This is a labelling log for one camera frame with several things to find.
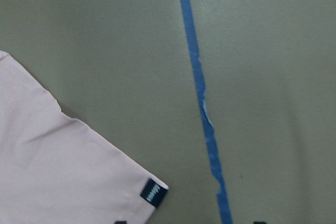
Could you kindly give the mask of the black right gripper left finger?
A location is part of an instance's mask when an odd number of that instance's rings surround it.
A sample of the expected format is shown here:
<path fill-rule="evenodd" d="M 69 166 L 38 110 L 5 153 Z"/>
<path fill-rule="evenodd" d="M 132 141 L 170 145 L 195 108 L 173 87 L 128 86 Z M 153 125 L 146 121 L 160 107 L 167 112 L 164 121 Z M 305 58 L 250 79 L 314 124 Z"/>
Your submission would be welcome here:
<path fill-rule="evenodd" d="M 116 221 L 116 222 L 114 222 L 114 224 L 127 224 L 127 221 Z"/>

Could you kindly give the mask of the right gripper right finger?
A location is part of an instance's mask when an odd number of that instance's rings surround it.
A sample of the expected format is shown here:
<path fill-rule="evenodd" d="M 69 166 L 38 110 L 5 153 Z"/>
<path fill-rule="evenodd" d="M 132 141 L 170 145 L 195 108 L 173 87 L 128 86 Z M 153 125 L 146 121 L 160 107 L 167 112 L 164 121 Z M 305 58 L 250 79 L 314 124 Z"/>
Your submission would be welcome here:
<path fill-rule="evenodd" d="M 253 224 L 266 224 L 264 221 L 254 221 Z"/>

